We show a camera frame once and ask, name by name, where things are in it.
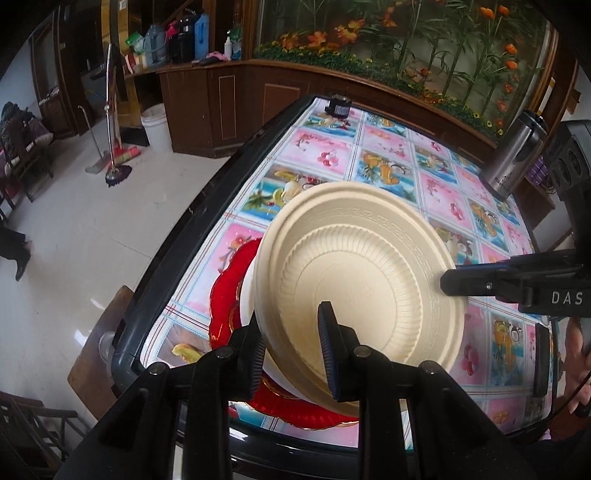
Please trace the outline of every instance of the mop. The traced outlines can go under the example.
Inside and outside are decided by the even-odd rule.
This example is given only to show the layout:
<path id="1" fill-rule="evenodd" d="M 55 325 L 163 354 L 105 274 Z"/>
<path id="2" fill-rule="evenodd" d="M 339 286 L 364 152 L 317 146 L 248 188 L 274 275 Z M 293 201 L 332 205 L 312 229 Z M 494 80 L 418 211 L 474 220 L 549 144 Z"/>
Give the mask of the mop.
<path id="1" fill-rule="evenodd" d="M 114 55 L 114 45 L 110 44 L 109 50 L 107 52 L 107 102 L 105 104 L 105 112 L 107 114 L 107 130 L 109 131 L 109 152 L 111 153 L 111 163 L 107 169 L 105 181 L 109 187 L 117 185 L 129 177 L 129 174 L 131 173 L 131 167 L 129 165 L 121 165 L 121 163 L 123 161 L 130 160 L 133 158 L 133 156 L 139 155 L 139 149 L 137 147 L 134 147 L 135 150 L 130 149 L 125 151 L 121 147 L 119 135 L 116 136 L 118 126 L 116 121 L 117 107 L 115 99 L 116 85 Z"/>

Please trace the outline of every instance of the human hand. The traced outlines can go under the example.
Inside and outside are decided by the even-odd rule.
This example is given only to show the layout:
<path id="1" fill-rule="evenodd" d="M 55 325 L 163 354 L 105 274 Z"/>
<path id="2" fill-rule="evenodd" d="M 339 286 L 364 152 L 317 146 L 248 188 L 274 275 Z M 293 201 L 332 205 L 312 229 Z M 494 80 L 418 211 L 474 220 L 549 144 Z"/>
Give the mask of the human hand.
<path id="1" fill-rule="evenodd" d="M 569 398 L 591 370 L 591 353 L 587 357 L 583 355 L 583 334 L 578 318 L 569 318 L 569 324 L 566 327 L 565 346 L 564 376 L 566 387 L 564 388 L 564 396 Z M 575 398 L 569 402 L 569 412 L 574 412 L 579 403 L 586 405 L 590 399 L 591 385 L 589 385 L 588 381 Z"/>

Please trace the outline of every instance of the stainless steel thermos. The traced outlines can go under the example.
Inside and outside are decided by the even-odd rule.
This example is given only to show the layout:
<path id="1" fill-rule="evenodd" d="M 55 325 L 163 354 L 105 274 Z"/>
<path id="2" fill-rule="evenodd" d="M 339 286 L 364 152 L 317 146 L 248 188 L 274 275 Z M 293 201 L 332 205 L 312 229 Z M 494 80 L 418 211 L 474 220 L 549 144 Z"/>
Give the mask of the stainless steel thermos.
<path id="1" fill-rule="evenodd" d="M 493 161 L 479 178 L 499 200 L 506 200 L 540 156 L 548 127 L 544 119 L 524 110 L 509 127 L 497 146 Z"/>

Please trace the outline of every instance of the beige plastic plate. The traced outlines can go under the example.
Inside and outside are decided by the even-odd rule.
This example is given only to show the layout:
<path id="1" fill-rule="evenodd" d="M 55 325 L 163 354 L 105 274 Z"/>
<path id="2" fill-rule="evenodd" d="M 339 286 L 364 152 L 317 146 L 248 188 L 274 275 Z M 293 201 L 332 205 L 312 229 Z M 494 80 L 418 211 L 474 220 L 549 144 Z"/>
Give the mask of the beige plastic plate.
<path id="1" fill-rule="evenodd" d="M 361 343 L 409 365 L 435 360 L 449 371 L 466 300 L 439 278 L 454 268 L 435 230 L 393 194 L 357 182 L 315 186 L 271 222 L 255 259 L 255 310 L 267 349 L 286 379 L 314 403 L 337 403 L 327 382 L 317 308 L 331 301 Z"/>

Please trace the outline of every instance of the screw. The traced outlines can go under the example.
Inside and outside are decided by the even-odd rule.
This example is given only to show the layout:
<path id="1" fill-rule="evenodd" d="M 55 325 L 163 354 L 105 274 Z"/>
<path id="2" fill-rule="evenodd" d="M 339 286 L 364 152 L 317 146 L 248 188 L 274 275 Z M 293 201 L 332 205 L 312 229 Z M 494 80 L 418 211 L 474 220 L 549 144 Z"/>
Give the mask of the screw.
<path id="1" fill-rule="evenodd" d="M 357 358 L 367 358 L 371 355 L 371 348 L 366 345 L 358 345 L 353 349 L 353 354 Z"/>
<path id="2" fill-rule="evenodd" d="M 441 370 L 439 365 L 437 365 L 437 363 L 433 362 L 432 360 L 425 360 L 421 363 L 420 367 L 429 375 L 435 375 Z"/>
<path id="3" fill-rule="evenodd" d="M 151 375 L 160 375 L 166 370 L 166 364 L 163 362 L 156 362 L 148 367 L 148 373 Z"/>
<path id="4" fill-rule="evenodd" d="M 232 355 L 234 355 L 234 349 L 231 346 L 221 346 L 216 350 L 218 358 L 230 358 Z"/>

